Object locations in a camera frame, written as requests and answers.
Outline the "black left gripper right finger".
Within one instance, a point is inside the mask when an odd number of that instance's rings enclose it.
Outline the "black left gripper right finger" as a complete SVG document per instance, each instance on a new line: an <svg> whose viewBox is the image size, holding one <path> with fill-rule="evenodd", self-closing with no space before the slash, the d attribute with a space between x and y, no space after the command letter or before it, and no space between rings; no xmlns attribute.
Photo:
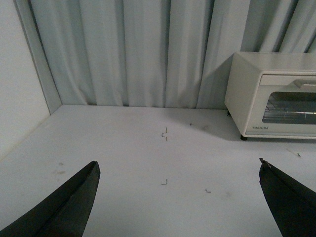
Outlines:
<svg viewBox="0 0 316 237"><path fill-rule="evenodd" d="M316 235L316 193L260 158L260 185L283 237Z"/></svg>

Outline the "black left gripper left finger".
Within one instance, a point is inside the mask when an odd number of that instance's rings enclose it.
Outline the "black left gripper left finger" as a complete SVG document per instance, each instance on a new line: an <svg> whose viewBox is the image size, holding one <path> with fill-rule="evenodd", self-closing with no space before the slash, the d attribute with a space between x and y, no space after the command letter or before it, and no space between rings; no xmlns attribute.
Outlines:
<svg viewBox="0 0 316 237"><path fill-rule="evenodd" d="M81 237L89 219L100 168L92 161L38 205L0 231L2 237Z"/></svg>

